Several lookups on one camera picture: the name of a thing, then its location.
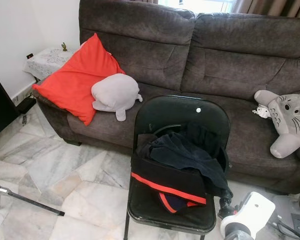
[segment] sofa backrest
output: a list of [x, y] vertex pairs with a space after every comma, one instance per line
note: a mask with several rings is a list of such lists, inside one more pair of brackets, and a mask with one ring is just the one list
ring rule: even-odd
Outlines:
[[245, 100], [300, 92], [300, 18], [199, 14], [181, 90]]
[[97, 33], [137, 82], [180, 90], [195, 15], [130, 0], [81, 0], [80, 43]]

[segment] white wall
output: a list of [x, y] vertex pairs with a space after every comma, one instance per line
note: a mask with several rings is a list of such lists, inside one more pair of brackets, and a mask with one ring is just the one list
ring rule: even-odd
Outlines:
[[31, 0], [33, 12], [46, 47], [77, 49], [79, 43], [80, 0]]
[[0, 0], [0, 82], [11, 98], [34, 83], [26, 56], [47, 47], [77, 49], [80, 0]]
[[11, 98], [35, 82], [22, 69], [43, 46], [30, 0], [0, 0], [0, 82]]

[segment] black folding chair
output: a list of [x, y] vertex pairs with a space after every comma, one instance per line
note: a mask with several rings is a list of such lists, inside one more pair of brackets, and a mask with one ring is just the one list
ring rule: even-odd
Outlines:
[[[225, 111], [217, 104], [192, 97], [158, 96], [146, 102], [138, 111], [133, 138], [133, 153], [138, 144], [138, 135], [150, 134], [172, 125], [195, 122], [220, 137], [225, 148], [228, 142], [230, 123]], [[224, 170], [228, 169], [228, 159]], [[206, 195], [206, 206], [193, 207], [183, 214], [171, 214], [153, 197], [147, 185], [130, 178], [124, 240], [128, 239], [130, 217], [140, 224], [201, 235], [204, 240], [216, 225], [214, 196]]]

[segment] window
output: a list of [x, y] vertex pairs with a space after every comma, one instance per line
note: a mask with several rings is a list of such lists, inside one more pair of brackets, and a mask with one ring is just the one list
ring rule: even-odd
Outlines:
[[236, 0], [158, 0], [158, 4], [198, 13], [230, 13]]

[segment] stuffed animal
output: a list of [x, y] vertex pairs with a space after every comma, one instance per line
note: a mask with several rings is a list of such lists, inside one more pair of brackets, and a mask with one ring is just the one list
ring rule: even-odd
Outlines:
[[115, 112], [120, 122], [126, 120], [126, 110], [132, 108], [136, 99], [142, 102], [137, 82], [130, 76], [117, 73], [95, 83], [91, 88], [96, 110]]
[[271, 145], [270, 152], [282, 159], [300, 147], [300, 94], [277, 95], [259, 90], [254, 99], [268, 107], [279, 137]]

